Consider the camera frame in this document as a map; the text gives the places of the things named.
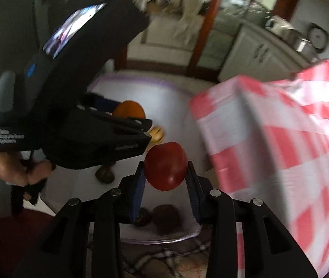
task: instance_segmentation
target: brown fruit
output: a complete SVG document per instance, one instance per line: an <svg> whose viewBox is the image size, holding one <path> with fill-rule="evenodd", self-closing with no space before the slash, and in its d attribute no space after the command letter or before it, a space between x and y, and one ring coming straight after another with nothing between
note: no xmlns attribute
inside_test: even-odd
<svg viewBox="0 0 329 278"><path fill-rule="evenodd" d="M100 183L111 184L115 180L115 175L109 166L101 166L96 172L95 177Z"/></svg>
<svg viewBox="0 0 329 278"><path fill-rule="evenodd" d="M176 232L181 228L179 210L173 205L160 205L153 209L152 221L159 235Z"/></svg>
<svg viewBox="0 0 329 278"><path fill-rule="evenodd" d="M152 214L146 208L140 208L139 215L135 218L133 223L137 227L145 227L152 221Z"/></svg>
<svg viewBox="0 0 329 278"><path fill-rule="evenodd" d="M112 113L112 116L127 118L141 118L145 119L145 112L141 105L132 100L126 100L120 103Z"/></svg>

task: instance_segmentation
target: red tomato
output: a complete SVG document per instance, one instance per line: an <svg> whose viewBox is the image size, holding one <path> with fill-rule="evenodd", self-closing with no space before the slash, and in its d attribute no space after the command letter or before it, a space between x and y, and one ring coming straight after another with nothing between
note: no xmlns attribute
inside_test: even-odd
<svg viewBox="0 0 329 278"><path fill-rule="evenodd" d="M145 156L144 174L156 189L169 191L178 187L185 178L187 156L176 142L158 144Z"/></svg>

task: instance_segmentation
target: orange fruit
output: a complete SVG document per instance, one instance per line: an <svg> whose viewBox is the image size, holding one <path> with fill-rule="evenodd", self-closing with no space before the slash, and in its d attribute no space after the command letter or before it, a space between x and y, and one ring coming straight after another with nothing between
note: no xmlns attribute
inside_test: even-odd
<svg viewBox="0 0 329 278"><path fill-rule="evenodd" d="M141 118L145 119L145 112L141 105L132 100L126 100L120 103L112 113L113 116L127 118Z"/></svg>

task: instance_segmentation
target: metal pot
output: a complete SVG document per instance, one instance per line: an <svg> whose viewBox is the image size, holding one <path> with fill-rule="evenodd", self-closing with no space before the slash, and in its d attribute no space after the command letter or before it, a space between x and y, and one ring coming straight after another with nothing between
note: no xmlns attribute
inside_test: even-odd
<svg viewBox="0 0 329 278"><path fill-rule="evenodd" d="M311 64L315 64L319 61L315 47L299 31L295 29L285 29L282 32L281 38Z"/></svg>

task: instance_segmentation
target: blue button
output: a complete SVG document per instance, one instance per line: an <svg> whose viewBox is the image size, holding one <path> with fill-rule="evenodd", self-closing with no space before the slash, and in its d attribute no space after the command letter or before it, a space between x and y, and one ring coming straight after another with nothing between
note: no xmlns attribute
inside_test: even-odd
<svg viewBox="0 0 329 278"><path fill-rule="evenodd" d="M27 72L27 78L31 77L32 74L34 73L34 70L36 69L36 64L32 64L29 68L28 68L28 72Z"/></svg>

